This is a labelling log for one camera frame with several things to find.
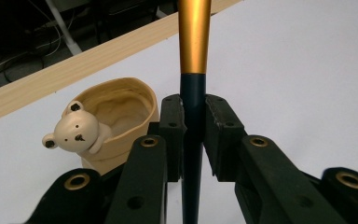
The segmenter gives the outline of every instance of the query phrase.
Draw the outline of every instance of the bear ear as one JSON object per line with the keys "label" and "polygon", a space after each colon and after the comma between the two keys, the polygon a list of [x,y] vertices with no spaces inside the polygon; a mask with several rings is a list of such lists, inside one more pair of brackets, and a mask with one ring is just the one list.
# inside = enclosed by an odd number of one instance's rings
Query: bear ear
{"label": "bear ear", "polygon": [[46,136],[44,136],[42,139],[42,144],[48,149],[56,148],[57,143],[55,142],[54,134],[53,133],[46,134]]}
{"label": "bear ear", "polygon": [[70,114],[70,113],[75,112],[77,110],[83,110],[83,109],[84,109],[84,106],[80,102],[72,101],[66,107],[66,114]]}

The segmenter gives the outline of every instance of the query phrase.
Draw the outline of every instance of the white backdrop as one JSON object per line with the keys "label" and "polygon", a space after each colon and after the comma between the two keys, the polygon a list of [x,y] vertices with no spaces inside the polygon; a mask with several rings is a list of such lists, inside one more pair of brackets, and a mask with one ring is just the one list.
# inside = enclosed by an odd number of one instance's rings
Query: white backdrop
{"label": "white backdrop", "polygon": [[[86,88],[138,77],[158,100],[179,92],[178,35],[0,119],[0,223],[21,223],[76,154],[45,149],[61,112]],[[247,133],[271,138],[302,171],[358,171],[358,1],[247,0],[213,16],[207,92],[228,100]],[[233,184],[206,156],[200,223],[244,223]],[[169,185],[168,223],[181,223]]]}

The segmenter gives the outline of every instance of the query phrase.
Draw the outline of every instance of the bear nose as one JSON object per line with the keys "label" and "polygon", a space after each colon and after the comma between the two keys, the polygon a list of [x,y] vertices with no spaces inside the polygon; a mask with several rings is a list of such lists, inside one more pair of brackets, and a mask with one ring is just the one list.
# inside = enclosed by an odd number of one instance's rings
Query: bear nose
{"label": "bear nose", "polygon": [[81,134],[78,134],[76,137],[75,137],[75,140],[76,141],[86,141],[83,139],[83,136]]}

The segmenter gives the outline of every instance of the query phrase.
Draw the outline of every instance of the bear figurine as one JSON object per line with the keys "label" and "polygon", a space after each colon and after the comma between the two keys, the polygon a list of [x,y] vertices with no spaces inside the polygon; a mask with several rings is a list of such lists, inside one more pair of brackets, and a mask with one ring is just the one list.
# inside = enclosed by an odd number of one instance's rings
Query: bear figurine
{"label": "bear figurine", "polygon": [[47,148],[60,147],[66,151],[97,153],[103,142],[112,137],[112,130],[84,109],[78,101],[72,101],[57,123],[54,133],[47,134],[42,143]]}

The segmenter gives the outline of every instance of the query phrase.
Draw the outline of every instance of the gold ferrule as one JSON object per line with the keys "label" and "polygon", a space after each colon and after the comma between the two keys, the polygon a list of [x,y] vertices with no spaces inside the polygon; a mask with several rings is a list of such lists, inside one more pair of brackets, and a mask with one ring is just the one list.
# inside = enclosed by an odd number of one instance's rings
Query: gold ferrule
{"label": "gold ferrule", "polygon": [[179,0],[182,74],[206,74],[211,0]]}

